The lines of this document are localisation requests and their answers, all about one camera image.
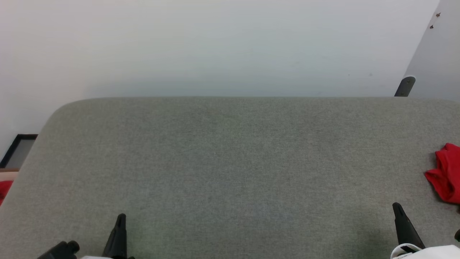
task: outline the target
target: black picture frame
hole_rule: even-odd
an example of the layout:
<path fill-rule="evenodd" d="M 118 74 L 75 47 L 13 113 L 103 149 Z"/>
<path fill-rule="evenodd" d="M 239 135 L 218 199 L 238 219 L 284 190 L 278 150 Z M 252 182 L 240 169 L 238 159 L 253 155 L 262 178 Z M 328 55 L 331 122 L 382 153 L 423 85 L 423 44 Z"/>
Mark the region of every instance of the black picture frame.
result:
<path fill-rule="evenodd" d="M 0 162 L 0 168 L 5 168 L 8 162 L 10 161 L 11 157 L 14 154 L 14 151 L 19 146 L 21 140 L 36 140 L 38 134 L 18 134 L 16 138 L 13 140 L 10 148 L 6 152 L 5 156 L 3 157 L 2 161 Z"/>

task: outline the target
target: gray cushion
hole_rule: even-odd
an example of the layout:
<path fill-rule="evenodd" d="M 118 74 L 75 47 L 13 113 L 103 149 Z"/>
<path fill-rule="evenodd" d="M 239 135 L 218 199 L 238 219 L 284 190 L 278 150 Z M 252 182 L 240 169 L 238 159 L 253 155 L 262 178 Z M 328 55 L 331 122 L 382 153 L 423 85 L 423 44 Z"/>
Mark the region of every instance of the gray cushion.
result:
<path fill-rule="evenodd" d="M 0 207 L 0 258 L 76 240 L 100 256 L 119 213 L 137 259 L 387 258 L 402 204 L 427 246 L 457 206 L 424 177 L 460 145 L 460 105 L 409 98 L 121 98 L 50 118 Z"/>

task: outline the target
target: red object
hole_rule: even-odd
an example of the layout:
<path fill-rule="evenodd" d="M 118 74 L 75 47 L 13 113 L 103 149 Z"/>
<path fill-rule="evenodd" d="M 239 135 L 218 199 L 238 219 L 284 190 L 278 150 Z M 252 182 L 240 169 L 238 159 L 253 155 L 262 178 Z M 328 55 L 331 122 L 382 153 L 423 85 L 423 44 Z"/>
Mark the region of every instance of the red object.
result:
<path fill-rule="evenodd" d="M 425 173 L 443 201 L 460 204 L 460 147 L 447 143 L 436 151 L 437 168 Z"/>
<path fill-rule="evenodd" d="M 0 182 L 0 205 L 3 203 L 3 200 L 6 197 L 6 194 L 10 190 L 13 181 L 2 181 Z"/>

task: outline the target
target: wall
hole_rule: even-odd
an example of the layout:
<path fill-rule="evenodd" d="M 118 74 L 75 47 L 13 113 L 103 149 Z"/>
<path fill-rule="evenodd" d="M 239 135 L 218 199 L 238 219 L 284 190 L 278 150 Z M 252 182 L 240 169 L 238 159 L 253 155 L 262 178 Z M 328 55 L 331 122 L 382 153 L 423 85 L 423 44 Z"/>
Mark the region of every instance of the wall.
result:
<path fill-rule="evenodd" d="M 392 96 L 437 4 L 1 1 L 2 143 L 85 98 Z"/>
<path fill-rule="evenodd" d="M 410 97 L 460 101 L 460 1 L 441 0 L 406 75 L 415 77 Z"/>
<path fill-rule="evenodd" d="M 13 142 L 15 138 L 15 129 L 12 127 L 13 123 L 9 118 L 7 112 L 7 105 L 4 102 L 3 96 L 0 95 L 0 160 Z"/>

